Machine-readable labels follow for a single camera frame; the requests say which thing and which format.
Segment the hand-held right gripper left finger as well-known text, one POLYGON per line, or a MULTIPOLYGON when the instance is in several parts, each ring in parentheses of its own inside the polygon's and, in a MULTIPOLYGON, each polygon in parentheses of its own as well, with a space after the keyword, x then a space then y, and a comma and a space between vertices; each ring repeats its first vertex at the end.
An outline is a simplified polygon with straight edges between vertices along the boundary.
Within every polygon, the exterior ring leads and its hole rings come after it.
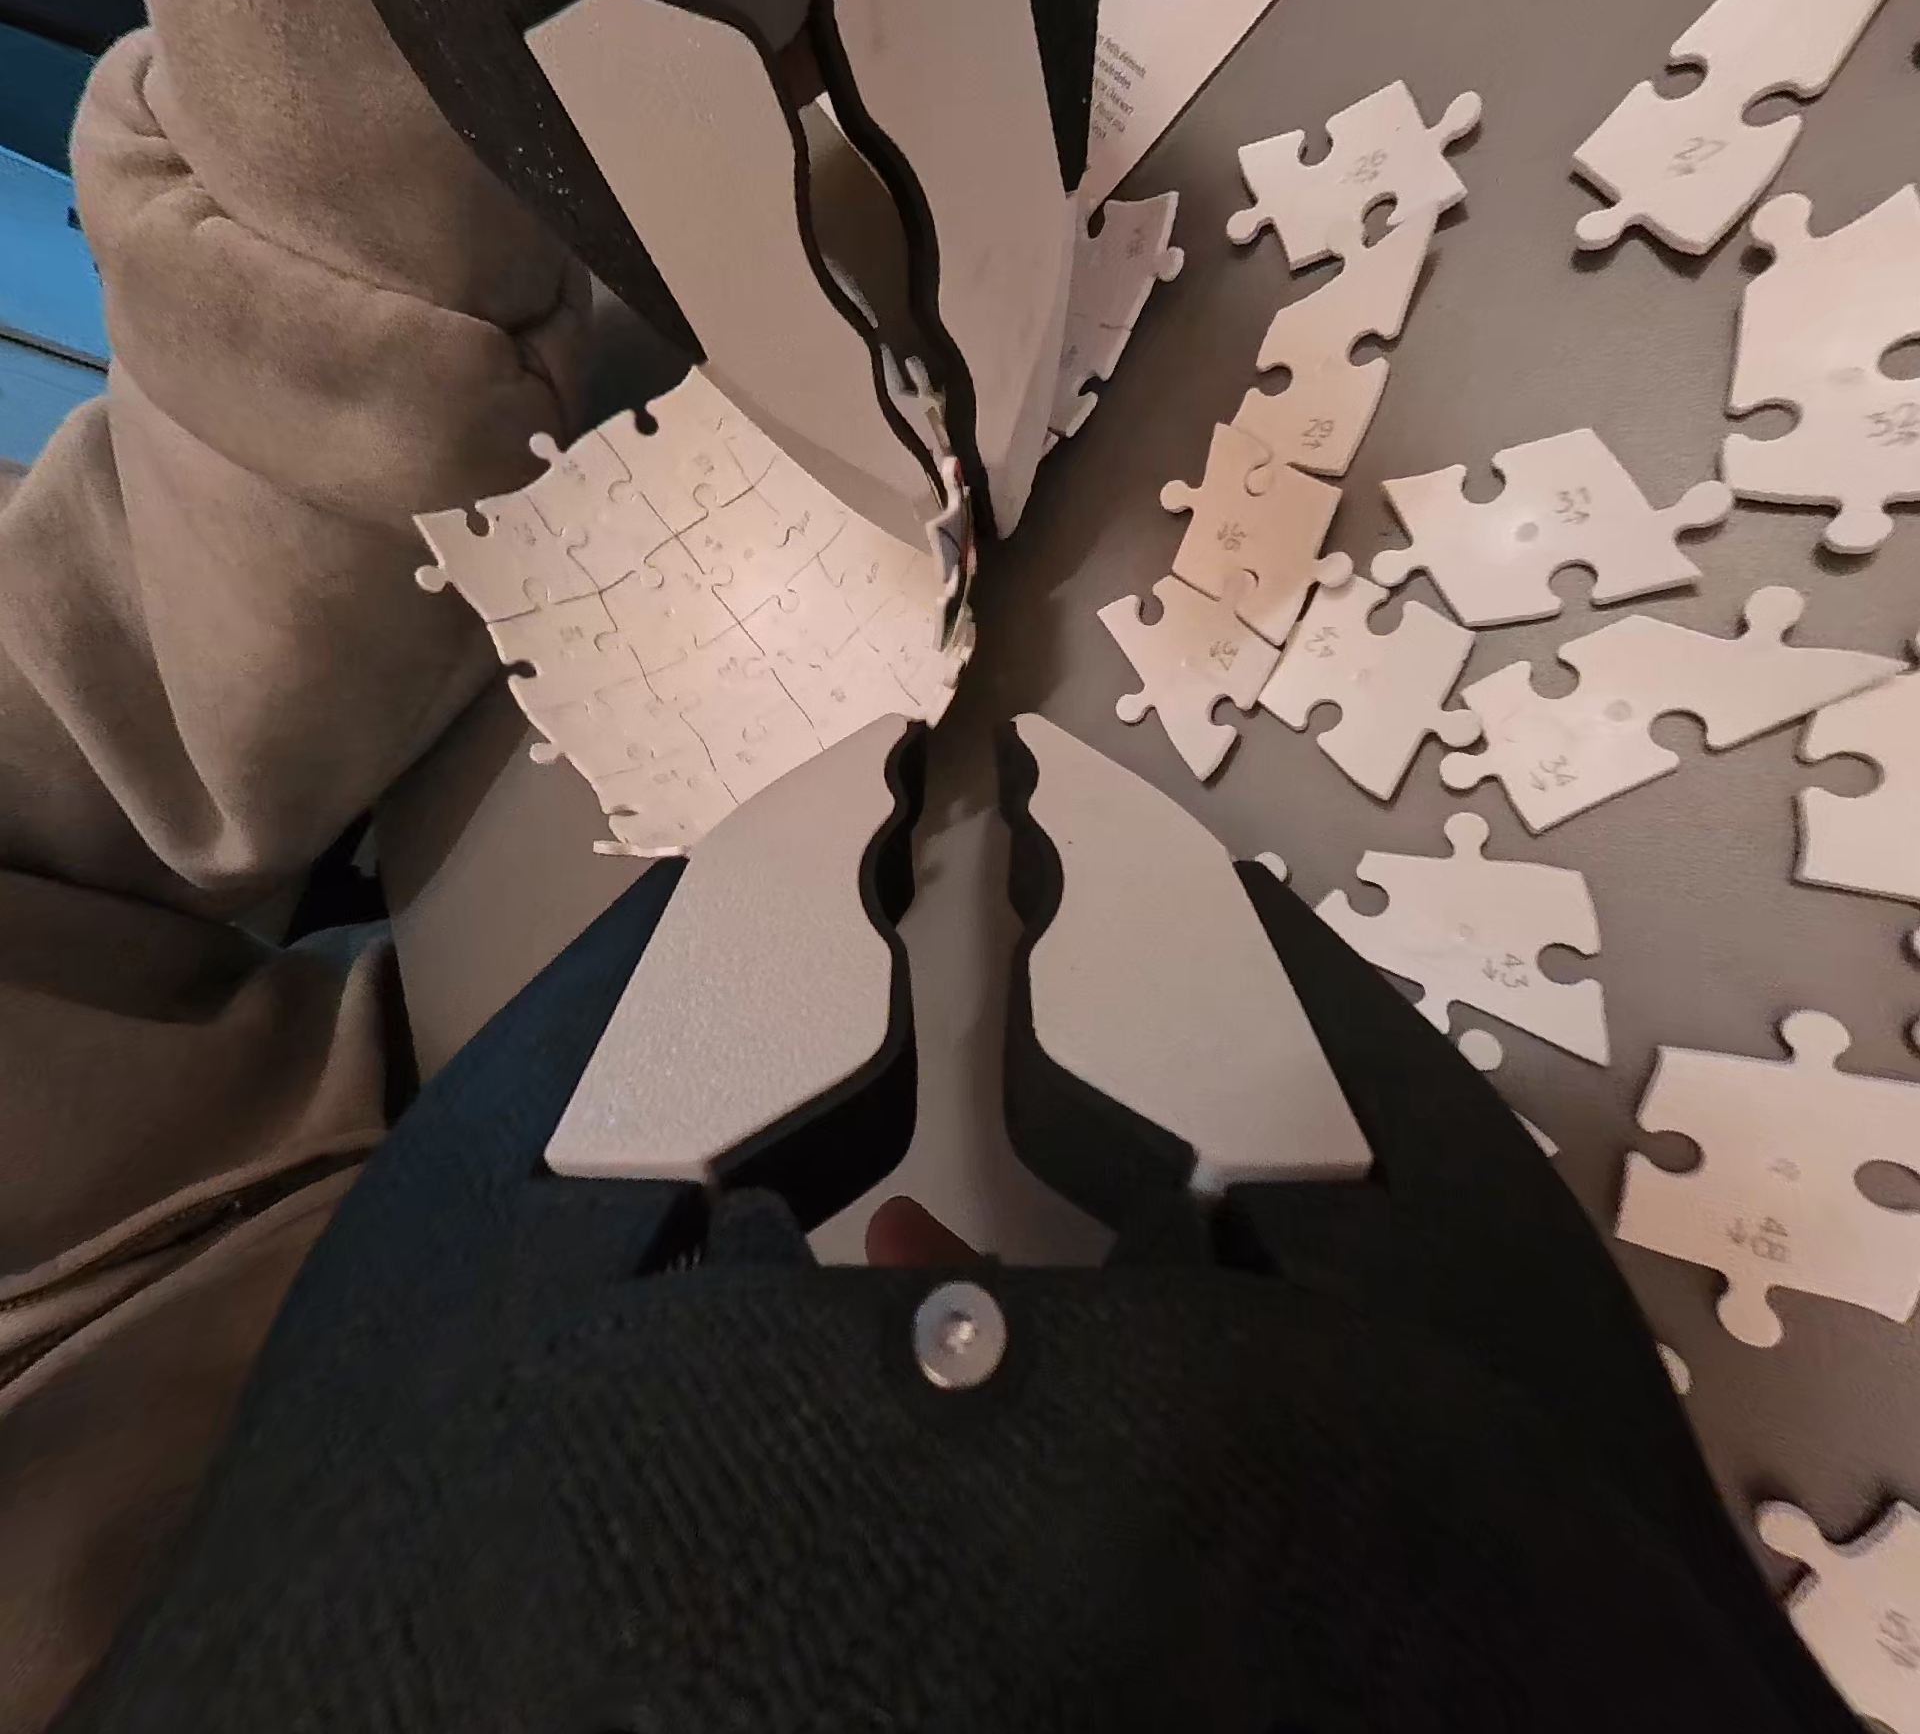
POLYGON ((547 1268, 815 1268, 918 1120, 900 922, 924 727, 885 716, 712 830, 547 1143, 547 1268))

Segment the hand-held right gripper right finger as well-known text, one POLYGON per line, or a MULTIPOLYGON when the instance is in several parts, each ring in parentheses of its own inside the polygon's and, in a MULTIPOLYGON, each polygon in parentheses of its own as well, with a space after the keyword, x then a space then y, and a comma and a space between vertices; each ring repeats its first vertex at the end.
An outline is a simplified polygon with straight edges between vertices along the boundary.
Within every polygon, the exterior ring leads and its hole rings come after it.
POLYGON ((1111 1232, 1106 1268, 1267 1268, 1265 1235, 1348 1243, 1377 1155, 1227 849, 1059 724, 1003 735, 1005 1123, 1111 1232))

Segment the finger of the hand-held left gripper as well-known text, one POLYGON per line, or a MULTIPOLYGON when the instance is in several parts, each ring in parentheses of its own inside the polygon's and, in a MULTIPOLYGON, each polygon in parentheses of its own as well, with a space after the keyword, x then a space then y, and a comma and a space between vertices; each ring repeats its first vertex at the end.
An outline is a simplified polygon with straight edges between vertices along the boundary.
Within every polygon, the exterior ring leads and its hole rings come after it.
POLYGON ((977 515, 1050 436, 1080 232, 1082 0, 825 0, 828 95, 907 227, 908 295, 977 515))
POLYGON ((944 567, 977 544, 977 166, 907 0, 568 0, 526 51, 702 371, 828 493, 944 567), (831 270, 799 96, 828 93, 904 254, 900 335, 831 270))

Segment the joined white puzzle strip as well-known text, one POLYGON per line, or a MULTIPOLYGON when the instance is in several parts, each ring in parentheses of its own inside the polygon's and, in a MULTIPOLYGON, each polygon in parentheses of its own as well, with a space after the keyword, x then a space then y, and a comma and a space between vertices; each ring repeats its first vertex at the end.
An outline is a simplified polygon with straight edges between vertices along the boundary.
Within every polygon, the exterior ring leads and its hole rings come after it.
POLYGON ((1148 298, 1182 272, 1187 254, 1174 243, 1178 211, 1177 191, 1111 200, 1099 227, 1077 236, 1050 442, 1080 433, 1100 398, 1093 384, 1114 379, 1148 298))

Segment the curved white puzzle ball shell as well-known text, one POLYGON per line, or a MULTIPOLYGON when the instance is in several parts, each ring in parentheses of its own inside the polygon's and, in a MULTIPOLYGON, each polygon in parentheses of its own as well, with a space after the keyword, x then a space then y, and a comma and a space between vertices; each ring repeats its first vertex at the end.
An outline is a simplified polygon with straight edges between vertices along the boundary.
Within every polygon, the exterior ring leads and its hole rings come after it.
POLYGON ((958 564, 837 501, 702 373, 531 448, 528 487, 414 518, 417 583, 482 618, 600 857, 683 857, 869 722, 946 714, 975 650, 958 564))

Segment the person's left forearm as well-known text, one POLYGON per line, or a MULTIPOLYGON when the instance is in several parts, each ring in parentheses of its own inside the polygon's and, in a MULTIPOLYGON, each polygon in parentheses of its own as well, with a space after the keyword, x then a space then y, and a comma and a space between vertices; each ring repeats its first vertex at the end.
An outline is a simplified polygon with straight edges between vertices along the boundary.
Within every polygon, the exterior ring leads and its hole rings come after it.
POLYGON ((587 270, 373 0, 146 0, 77 127, 131 591, 70 736, 158 866, 242 900, 371 811, 493 675, 417 518, 562 434, 587 270))

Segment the scattered loose white puzzle pieces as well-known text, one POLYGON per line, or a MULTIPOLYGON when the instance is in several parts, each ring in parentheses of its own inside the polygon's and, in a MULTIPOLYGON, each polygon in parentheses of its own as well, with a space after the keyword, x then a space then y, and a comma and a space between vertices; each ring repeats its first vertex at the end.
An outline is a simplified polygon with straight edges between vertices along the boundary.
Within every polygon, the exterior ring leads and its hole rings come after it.
POLYGON ((1277 0, 1210 89, 1309 277, 1182 546, 1345 493, 1263 707, 1317 909, 1692 1370, 1804 1729, 1916 1731, 1916 0, 1277 0))

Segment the blue furniture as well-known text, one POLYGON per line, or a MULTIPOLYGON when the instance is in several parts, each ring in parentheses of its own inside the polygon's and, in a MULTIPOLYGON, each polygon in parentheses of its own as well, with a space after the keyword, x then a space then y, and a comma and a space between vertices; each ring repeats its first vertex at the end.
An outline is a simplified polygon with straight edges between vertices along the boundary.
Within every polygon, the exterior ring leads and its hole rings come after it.
POLYGON ((101 278, 70 154, 101 56, 144 0, 2 0, 2 457, 30 465, 107 389, 101 278))

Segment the beige zip hoodie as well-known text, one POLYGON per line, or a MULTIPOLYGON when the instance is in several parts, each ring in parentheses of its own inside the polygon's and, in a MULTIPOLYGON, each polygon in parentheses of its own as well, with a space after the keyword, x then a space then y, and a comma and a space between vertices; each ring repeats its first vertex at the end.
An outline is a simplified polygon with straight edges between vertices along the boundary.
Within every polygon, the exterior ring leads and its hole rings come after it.
POLYGON ((245 929, 471 707, 414 501, 123 381, 5 501, 5 1548, 168 1531, 383 1135, 394 968, 245 929))

